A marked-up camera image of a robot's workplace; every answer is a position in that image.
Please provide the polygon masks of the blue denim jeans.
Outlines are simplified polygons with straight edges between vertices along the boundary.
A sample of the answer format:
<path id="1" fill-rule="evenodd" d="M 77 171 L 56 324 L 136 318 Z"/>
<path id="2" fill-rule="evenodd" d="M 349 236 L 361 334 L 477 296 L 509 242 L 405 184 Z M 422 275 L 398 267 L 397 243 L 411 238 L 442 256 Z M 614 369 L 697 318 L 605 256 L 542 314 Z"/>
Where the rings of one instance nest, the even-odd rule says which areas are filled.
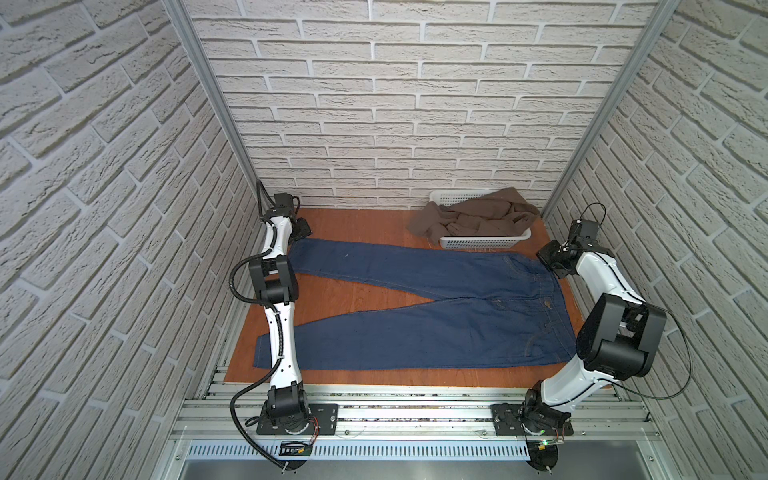
<path id="1" fill-rule="evenodd" d="M 295 329 L 304 370 L 484 369 L 558 364 L 576 335 L 556 276 L 512 252 L 462 252 L 305 239 L 294 270 L 425 298 Z"/>

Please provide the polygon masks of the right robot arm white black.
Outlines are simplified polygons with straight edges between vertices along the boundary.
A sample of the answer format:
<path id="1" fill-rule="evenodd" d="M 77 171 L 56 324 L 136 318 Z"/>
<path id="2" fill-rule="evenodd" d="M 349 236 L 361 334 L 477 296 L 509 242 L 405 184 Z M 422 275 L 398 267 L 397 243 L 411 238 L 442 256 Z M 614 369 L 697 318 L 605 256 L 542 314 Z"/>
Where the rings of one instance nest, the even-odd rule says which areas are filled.
<path id="1" fill-rule="evenodd" d="M 580 276 L 595 304 L 574 357 L 526 392 L 519 419 L 528 434 L 565 435 L 581 401 L 612 382 L 647 375 L 656 356 L 667 315 L 630 286 L 611 251 L 598 244 L 599 228 L 576 219 L 564 243 L 552 241 L 537 253 L 557 277 Z"/>

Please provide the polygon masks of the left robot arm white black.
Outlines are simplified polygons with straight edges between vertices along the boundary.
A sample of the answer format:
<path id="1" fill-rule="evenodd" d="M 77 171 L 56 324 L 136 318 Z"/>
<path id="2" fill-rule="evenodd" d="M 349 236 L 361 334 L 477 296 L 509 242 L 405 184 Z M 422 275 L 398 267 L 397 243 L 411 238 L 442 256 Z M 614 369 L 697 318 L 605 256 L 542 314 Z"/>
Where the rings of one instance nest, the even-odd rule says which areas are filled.
<path id="1" fill-rule="evenodd" d="M 269 390 L 264 415 L 272 427 L 298 435 L 310 425 L 310 409 L 298 366 L 294 313 L 298 281 L 288 258 L 289 244 L 297 234 L 298 201 L 278 193 L 264 214 L 266 236 L 257 258 L 248 263 L 255 299 L 264 306 L 269 328 Z"/>

